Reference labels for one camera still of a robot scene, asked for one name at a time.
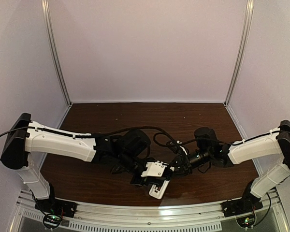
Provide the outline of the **white remote control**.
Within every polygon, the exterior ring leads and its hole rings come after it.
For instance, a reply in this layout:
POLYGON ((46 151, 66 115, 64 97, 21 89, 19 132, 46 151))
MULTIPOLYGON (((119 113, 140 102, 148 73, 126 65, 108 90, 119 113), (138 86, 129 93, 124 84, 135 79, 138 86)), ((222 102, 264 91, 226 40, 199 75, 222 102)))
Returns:
POLYGON ((149 191, 149 195, 155 199, 162 199, 170 181, 163 181, 162 186, 152 185, 149 191))

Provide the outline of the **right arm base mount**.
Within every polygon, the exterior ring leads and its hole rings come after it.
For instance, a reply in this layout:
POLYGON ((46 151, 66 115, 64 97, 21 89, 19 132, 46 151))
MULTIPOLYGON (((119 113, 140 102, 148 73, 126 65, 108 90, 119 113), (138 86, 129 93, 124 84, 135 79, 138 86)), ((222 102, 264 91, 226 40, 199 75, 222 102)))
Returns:
POLYGON ((260 198, 250 193, 252 182, 250 182, 240 199, 229 199, 221 204, 224 217, 240 216, 236 218, 237 224, 244 229, 252 229, 256 224, 256 210, 262 209, 260 198))

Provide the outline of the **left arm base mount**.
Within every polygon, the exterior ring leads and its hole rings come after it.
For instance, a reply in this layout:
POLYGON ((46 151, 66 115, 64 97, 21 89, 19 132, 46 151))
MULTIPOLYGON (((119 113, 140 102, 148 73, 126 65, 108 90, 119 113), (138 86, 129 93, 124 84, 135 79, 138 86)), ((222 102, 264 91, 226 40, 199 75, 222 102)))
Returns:
POLYGON ((35 208, 43 214, 43 225, 49 230, 54 230, 61 225, 64 217, 74 217, 77 203, 56 198, 35 200, 35 208))

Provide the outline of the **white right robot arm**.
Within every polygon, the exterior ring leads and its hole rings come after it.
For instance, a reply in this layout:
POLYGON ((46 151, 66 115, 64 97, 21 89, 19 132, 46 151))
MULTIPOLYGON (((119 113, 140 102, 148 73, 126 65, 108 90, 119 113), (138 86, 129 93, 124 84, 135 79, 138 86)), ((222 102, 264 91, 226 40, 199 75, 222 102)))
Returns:
POLYGON ((206 163, 227 168, 247 160, 278 155, 274 167, 258 178, 250 181, 244 190, 242 199, 256 203, 269 190, 290 177, 290 121, 283 120, 277 128, 246 140, 225 143, 219 141, 215 131, 209 127, 198 128, 194 132, 197 150, 187 152, 180 144, 175 148, 178 156, 171 162, 174 173, 188 175, 194 168, 206 163))

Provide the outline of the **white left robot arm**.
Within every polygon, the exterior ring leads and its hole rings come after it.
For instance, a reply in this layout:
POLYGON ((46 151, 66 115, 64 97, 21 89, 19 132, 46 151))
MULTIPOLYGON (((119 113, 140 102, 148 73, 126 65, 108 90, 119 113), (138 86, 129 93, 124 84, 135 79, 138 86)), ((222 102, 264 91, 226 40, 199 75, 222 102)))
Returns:
POLYGON ((129 129, 123 136, 75 133, 49 128, 23 113, 7 133, 1 155, 4 166, 16 170, 37 200, 54 197, 54 191, 35 167, 32 152, 52 153, 85 162, 114 161, 131 173, 131 184, 151 185, 150 196, 161 199, 169 184, 167 166, 160 161, 138 157, 150 148, 150 139, 138 129, 129 129))

